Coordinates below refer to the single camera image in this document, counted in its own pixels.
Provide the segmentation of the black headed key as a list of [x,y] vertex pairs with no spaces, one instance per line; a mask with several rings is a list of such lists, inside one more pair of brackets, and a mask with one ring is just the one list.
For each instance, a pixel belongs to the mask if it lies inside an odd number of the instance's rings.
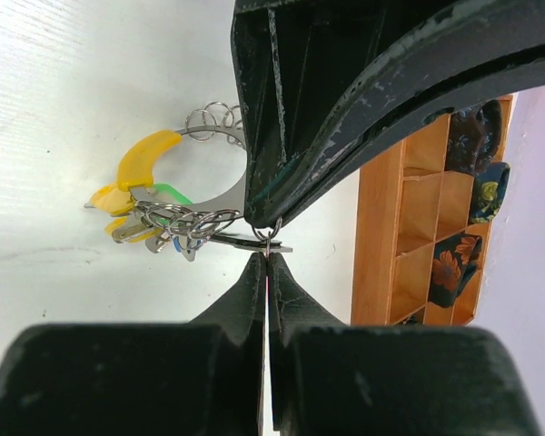
[[292,253],[293,248],[284,245],[281,241],[260,240],[254,235],[244,235],[240,233],[217,233],[210,241],[232,246],[233,248],[259,253]]

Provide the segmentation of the yellow key tag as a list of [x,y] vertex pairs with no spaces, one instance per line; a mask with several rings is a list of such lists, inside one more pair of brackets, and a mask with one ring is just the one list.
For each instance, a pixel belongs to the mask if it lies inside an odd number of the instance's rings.
[[161,233],[159,228],[142,220],[142,215],[134,209],[132,195],[121,191],[115,183],[96,191],[84,208],[103,211],[113,218],[104,231],[116,243],[139,243]]

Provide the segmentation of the green key tag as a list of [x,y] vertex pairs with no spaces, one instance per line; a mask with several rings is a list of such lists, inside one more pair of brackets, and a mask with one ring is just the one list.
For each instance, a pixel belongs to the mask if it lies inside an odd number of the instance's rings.
[[189,205],[193,202],[185,195],[177,191],[168,183],[156,183],[148,189],[148,193],[157,200],[157,202],[164,202],[169,204],[175,204],[179,206],[180,216],[177,221],[168,220],[157,213],[157,211],[149,212],[146,215],[146,219],[150,223],[157,223],[162,226],[166,226],[168,223],[172,227],[186,226],[193,218],[194,211],[189,208]]

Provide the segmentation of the metal keyring with yellow grip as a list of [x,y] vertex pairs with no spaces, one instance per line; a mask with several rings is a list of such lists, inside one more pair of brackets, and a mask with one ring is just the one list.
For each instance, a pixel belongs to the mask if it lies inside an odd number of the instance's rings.
[[[117,187],[134,198],[142,220],[161,233],[144,240],[151,253],[173,246],[177,235],[203,239],[202,248],[217,233],[237,233],[232,226],[244,218],[246,145],[241,109],[237,104],[212,101],[192,110],[178,130],[162,130],[145,137],[122,158]],[[194,218],[186,225],[162,226],[146,219],[149,212],[177,221],[179,206],[157,202],[148,189],[168,183],[193,203]],[[244,235],[276,240],[281,225],[251,229]]]

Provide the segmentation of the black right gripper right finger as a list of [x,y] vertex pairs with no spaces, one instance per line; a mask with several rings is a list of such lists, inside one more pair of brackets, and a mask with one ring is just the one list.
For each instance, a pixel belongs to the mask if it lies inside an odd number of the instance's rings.
[[350,326],[267,262],[273,427],[283,435],[538,435],[510,354],[471,327]]

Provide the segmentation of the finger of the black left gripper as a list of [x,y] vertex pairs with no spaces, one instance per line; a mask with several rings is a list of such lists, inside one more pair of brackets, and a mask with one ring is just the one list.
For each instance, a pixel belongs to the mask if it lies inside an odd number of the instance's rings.
[[355,78],[447,1],[238,1],[231,48],[249,153],[246,221],[271,226],[277,182],[300,168]]
[[443,114],[545,84],[545,1],[457,1],[367,66],[329,112],[303,165],[279,180],[288,223],[344,177]]

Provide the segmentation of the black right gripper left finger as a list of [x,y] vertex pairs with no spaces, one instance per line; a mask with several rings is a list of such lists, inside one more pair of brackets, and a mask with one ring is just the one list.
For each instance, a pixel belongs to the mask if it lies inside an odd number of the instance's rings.
[[0,364],[0,435],[258,435],[266,261],[183,323],[45,323]]

